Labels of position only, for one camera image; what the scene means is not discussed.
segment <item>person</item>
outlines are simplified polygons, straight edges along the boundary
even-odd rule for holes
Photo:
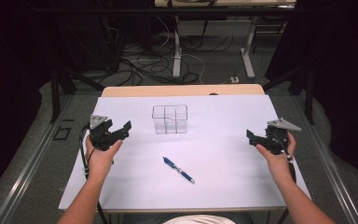
[[[294,156],[296,149],[295,138],[288,133],[288,152]],[[92,223],[103,182],[110,171],[112,160],[122,145],[118,140],[108,150],[95,150],[87,137],[86,148],[89,160],[89,178],[76,195],[74,201],[62,215],[58,223]],[[286,155],[273,155],[261,145],[255,148],[267,160],[272,179],[277,185],[294,223],[335,223],[302,191],[293,180]],[[186,214],[159,214],[159,215],[129,215],[125,216],[126,224],[141,223],[174,223]],[[213,213],[205,218],[222,218],[221,223],[253,223],[247,213]]]

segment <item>transparent box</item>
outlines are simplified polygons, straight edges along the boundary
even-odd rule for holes
[[[187,133],[187,105],[155,105],[152,118],[156,133]]]

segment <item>person's right arm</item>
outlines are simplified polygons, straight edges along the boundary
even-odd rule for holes
[[[256,145],[257,150],[266,158],[268,169],[271,172],[275,184],[278,186],[292,220],[295,223],[335,223],[326,215],[295,183],[289,171],[286,155],[273,155],[261,145]],[[288,152],[294,155],[296,140],[289,133]]]

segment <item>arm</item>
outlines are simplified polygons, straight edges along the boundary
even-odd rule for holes
[[[296,140],[290,133],[288,135],[288,151],[293,156]],[[257,145],[256,148],[266,158],[272,178],[278,186],[295,223],[334,223],[293,181],[284,154],[275,156],[261,145]]]
[[[92,223],[103,182],[110,171],[113,157],[120,149],[121,144],[122,141],[118,140],[108,150],[101,151],[94,149],[90,137],[87,137],[86,157],[89,158],[89,178],[58,223]]]

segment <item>white desk leg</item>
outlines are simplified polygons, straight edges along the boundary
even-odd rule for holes
[[[180,77],[181,61],[182,61],[182,49],[180,48],[178,31],[175,31],[175,57],[173,59],[173,72],[172,72],[172,76],[174,78]]]
[[[251,50],[252,47],[252,41],[255,35],[256,23],[257,23],[257,17],[253,17],[251,25],[249,26],[245,49],[241,49],[243,64],[245,65],[246,75],[248,76],[249,79],[255,79],[255,72],[252,67],[251,59],[249,58],[249,51]]]

